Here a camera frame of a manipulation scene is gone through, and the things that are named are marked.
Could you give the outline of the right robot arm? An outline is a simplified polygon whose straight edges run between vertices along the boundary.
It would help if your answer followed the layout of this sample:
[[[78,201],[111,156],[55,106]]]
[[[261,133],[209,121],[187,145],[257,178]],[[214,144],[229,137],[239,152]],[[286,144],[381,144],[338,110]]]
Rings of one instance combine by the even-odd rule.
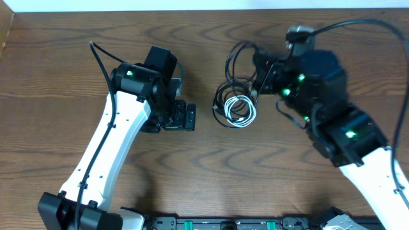
[[[253,55],[258,93],[305,120],[313,146],[364,196],[386,229],[408,229],[408,179],[372,117],[349,101],[348,74],[329,50]]]

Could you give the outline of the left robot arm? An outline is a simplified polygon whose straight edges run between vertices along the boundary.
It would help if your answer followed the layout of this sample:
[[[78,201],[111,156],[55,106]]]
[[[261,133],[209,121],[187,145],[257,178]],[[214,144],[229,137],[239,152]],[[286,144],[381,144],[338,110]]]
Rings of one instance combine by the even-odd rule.
[[[118,175],[139,132],[193,131],[196,105],[178,99],[183,78],[170,50],[152,46],[143,63],[120,61],[108,73],[101,120],[80,162],[59,193],[43,193],[38,212],[47,229],[143,229],[144,215],[111,210]]]

